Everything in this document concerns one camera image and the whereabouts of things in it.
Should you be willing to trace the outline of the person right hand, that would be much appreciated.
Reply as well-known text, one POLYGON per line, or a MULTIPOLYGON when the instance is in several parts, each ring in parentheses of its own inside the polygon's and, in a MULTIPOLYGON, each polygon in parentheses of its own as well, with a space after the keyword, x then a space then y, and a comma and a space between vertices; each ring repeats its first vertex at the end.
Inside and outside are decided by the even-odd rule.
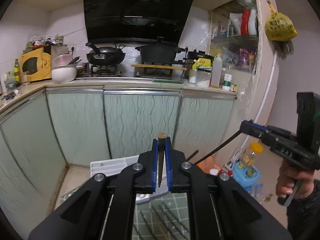
POLYGON ((316 170, 304 170, 300 167, 293 166, 287 160, 283 159, 276 184, 276 195, 280 198, 285 198, 287 195, 293 194, 295 181, 301 180, 302 183, 294 198, 307 198, 314 190, 315 174, 316 170))

